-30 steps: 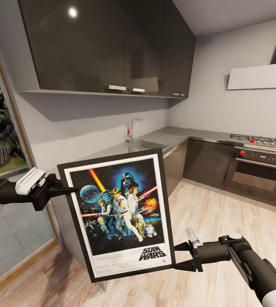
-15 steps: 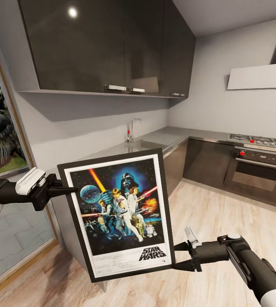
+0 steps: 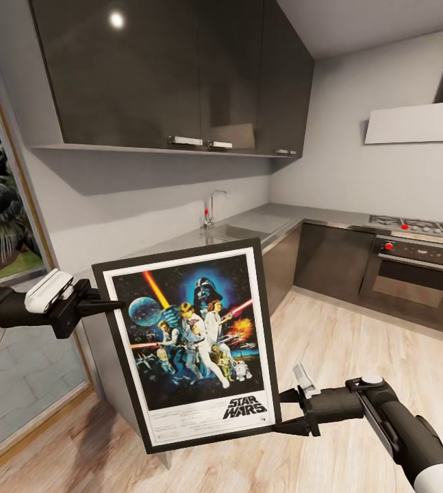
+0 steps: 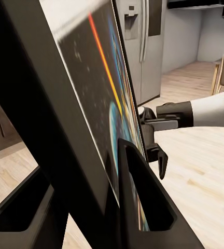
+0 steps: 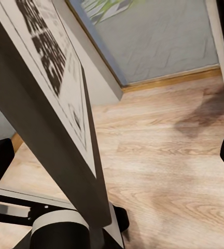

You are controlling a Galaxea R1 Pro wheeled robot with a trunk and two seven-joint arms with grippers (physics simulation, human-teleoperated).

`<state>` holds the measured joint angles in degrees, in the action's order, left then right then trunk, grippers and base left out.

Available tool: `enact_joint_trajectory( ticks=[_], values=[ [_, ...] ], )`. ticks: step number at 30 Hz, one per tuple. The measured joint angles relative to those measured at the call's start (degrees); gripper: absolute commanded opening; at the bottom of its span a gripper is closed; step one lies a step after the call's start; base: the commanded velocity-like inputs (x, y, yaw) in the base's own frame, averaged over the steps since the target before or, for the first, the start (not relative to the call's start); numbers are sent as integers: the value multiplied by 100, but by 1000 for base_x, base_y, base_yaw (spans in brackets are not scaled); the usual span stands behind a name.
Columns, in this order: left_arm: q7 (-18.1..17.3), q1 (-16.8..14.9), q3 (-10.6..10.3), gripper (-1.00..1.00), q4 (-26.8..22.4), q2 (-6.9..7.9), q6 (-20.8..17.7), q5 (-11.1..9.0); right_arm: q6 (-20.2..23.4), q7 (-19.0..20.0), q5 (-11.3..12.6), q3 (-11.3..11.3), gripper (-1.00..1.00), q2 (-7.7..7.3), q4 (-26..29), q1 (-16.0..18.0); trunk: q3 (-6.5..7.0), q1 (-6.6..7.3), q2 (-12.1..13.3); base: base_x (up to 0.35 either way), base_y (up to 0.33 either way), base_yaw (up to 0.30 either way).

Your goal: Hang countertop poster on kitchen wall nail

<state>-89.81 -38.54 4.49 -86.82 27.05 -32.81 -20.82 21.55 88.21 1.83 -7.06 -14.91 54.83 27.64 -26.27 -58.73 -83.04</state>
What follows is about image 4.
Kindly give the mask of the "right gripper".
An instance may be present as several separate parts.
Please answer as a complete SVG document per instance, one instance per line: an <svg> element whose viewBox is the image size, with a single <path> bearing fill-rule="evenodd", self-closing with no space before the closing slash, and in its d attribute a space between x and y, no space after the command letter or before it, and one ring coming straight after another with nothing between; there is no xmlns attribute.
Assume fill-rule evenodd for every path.
<svg viewBox="0 0 224 249"><path fill-rule="evenodd" d="M143 131L143 137L146 147L146 153L149 162L154 162L158 160L159 164L159 176L160 179L164 179L165 171L168 162L167 154L162 150L162 148L155 143L154 135L148 131Z"/></svg>

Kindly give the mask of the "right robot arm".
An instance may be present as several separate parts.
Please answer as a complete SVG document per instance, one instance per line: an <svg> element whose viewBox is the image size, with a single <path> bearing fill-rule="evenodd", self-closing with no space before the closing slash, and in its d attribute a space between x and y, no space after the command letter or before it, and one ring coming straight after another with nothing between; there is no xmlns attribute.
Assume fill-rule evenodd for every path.
<svg viewBox="0 0 224 249"><path fill-rule="evenodd" d="M207 98L173 103L152 109L138 106L140 122L149 162L158 160L159 176L164 179L167 154L155 143L154 132L184 127L224 127L224 92Z"/></svg>

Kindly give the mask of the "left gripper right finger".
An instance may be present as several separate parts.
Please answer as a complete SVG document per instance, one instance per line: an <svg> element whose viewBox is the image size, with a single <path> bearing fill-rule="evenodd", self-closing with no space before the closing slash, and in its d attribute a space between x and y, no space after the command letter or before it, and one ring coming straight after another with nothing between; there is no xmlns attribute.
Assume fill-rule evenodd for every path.
<svg viewBox="0 0 224 249"><path fill-rule="evenodd" d="M132 175L150 231L138 229ZM138 148L118 139L121 249L206 249Z"/></svg>

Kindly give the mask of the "poster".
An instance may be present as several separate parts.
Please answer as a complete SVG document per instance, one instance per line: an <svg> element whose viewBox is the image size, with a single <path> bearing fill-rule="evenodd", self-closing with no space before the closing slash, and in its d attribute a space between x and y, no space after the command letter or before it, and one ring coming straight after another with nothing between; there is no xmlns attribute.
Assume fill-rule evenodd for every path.
<svg viewBox="0 0 224 249"><path fill-rule="evenodd" d="M121 249L118 139L151 162L116 0L0 0L0 105L91 248Z"/></svg>

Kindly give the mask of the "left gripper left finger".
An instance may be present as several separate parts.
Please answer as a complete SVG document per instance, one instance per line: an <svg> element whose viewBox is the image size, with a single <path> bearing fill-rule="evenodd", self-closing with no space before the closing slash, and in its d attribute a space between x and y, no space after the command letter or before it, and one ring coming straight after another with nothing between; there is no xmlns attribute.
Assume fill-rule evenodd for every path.
<svg viewBox="0 0 224 249"><path fill-rule="evenodd" d="M68 214L37 166L0 203L0 249L62 249Z"/></svg>

